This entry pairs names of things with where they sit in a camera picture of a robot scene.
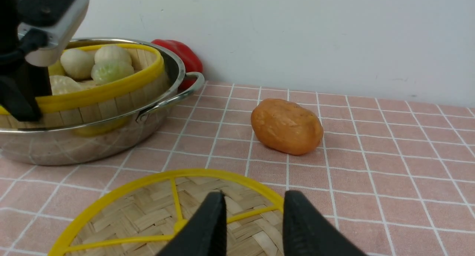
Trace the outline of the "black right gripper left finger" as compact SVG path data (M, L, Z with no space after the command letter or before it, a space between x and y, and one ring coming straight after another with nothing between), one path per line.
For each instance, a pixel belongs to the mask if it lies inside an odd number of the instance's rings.
M192 218L158 256L225 256L227 207L221 191L207 194Z

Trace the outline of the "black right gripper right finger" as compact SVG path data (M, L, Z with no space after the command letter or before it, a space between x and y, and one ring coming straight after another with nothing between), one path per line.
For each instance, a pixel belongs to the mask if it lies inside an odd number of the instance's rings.
M364 256L300 191L284 196L283 248L285 256Z

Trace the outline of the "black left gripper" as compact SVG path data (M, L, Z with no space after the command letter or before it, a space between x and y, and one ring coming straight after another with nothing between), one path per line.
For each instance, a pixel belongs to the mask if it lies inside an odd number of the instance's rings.
M1 106L17 121L39 121L42 112L36 97L51 95L49 72L46 67L27 63L25 57L46 46L48 36L41 30L31 29L19 39L17 6L20 1L0 0Z

